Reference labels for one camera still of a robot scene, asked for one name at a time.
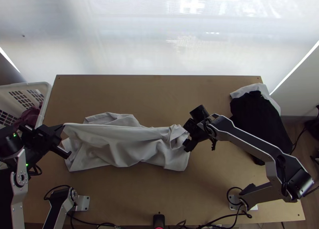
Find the crumpled fabric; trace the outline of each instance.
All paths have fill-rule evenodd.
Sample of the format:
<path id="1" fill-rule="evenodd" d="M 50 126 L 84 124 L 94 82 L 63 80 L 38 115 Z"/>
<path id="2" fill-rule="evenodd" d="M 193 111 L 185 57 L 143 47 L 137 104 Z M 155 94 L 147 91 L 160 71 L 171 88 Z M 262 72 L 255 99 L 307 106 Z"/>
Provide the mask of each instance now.
<path id="1" fill-rule="evenodd" d="M 236 99 L 242 97 L 245 93 L 249 93 L 251 91 L 260 91 L 264 99 L 269 100 L 272 106 L 278 111 L 280 115 L 280 106 L 276 101 L 274 101 L 274 99 L 271 98 L 267 86 L 263 83 L 254 83 L 251 85 L 247 85 L 245 87 L 241 87 L 240 89 L 237 89 L 236 91 L 230 93 L 230 96 L 232 97 L 232 99 Z"/>
<path id="2" fill-rule="evenodd" d="M 183 142 L 189 133 L 181 125 L 147 128 L 131 114 L 102 113 L 87 117 L 83 124 L 65 123 L 62 141 L 72 152 L 65 160 L 69 171 L 101 166 L 129 167 L 138 162 L 184 171 L 189 152 Z"/>
<path id="3" fill-rule="evenodd" d="M 26 123 L 30 127 L 35 128 L 41 107 L 42 102 L 40 102 L 39 107 L 32 106 L 31 108 L 25 110 L 21 114 L 21 116 L 13 123 L 15 130 L 18 130 L 19 125 L 22 123 Z"/>

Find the wooden table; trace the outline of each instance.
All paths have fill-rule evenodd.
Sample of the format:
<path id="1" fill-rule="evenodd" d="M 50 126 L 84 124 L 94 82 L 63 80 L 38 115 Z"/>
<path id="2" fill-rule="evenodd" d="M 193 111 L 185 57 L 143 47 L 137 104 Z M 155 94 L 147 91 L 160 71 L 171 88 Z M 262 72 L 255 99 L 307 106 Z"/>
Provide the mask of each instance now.
<path id="1" fill-rule="evenodd" d="M 144 126 L 183 125 L 189 111 L 203 104 L 209 113 L 227 117 L 229 93 L 262 82 L 257 76 L 107 76 L 58 75 L 44 124 L 82 123 L 84 117 L 103 113 L 133 114 Z M 49 152 L 40 162 L 43 175 L 33 177 L 24 201 L 26 222 L 43 223 L 49 211 L 44 194 L 54 186 L 69 184 L 80 195 L 91 196 L 80 219 L 117 225 L 150 225 L 159 211 L 167 225 L 187 219 L 199 225 L 232 214 L 226 191 L 233 186 L 267 182 L 264 166 L 230 142 L 218 142 L 211 151 L 209 140 L 200 143 L 184 172 L 165 170 L 147 163 L 129 168 L 105 166 L 70 173 L 64 160 Z M 238 223 L 304 220 L 301 203 L 277 200 L 258 205 L 253 218 L 240 216 Z M 220 223 L 232 224 L 234 217 Z"/>

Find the black cloth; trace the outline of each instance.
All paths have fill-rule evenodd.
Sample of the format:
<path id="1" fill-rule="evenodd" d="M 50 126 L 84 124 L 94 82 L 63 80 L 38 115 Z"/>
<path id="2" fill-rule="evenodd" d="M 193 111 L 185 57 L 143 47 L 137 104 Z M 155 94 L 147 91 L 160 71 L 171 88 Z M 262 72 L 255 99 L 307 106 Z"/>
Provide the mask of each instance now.
<path id="1" fill-rule="evenodd" d="M 230 119 L 237 128 L 279 147 L 284 153 L 291 153 L 292 142 L 280 115 L 260 91 L 251 91 L 233 99 L 230 110 L 233 115 Z M 258 165 L 265 164 L 254 156 L 252 158 Z"/>

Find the white wall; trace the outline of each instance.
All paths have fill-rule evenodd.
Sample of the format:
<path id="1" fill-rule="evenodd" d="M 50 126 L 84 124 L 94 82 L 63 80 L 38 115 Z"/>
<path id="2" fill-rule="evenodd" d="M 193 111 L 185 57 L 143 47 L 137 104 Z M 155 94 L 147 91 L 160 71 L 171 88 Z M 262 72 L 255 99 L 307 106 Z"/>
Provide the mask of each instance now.
<path id="1" fill-rule="evenodd" d="M 316 116 L 319 104 L 319 47 L 275 90 L 271 97 L 281 115 Z"/>

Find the white laundry basket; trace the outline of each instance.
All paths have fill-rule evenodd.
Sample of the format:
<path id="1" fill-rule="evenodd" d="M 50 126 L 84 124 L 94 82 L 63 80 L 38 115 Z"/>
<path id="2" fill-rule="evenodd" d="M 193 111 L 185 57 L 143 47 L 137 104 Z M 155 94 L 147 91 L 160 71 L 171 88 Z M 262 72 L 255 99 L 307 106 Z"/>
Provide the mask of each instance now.
<path id="1" fill-rule="evenodd" d="M 0 86 L 0 128 L 12 125 L 25 110 L 32 106 L 39 107 L 42 102 L 35 127 L 41 126 L 50 93 L 51 85 L 47 82 L 15 83 Z"/>

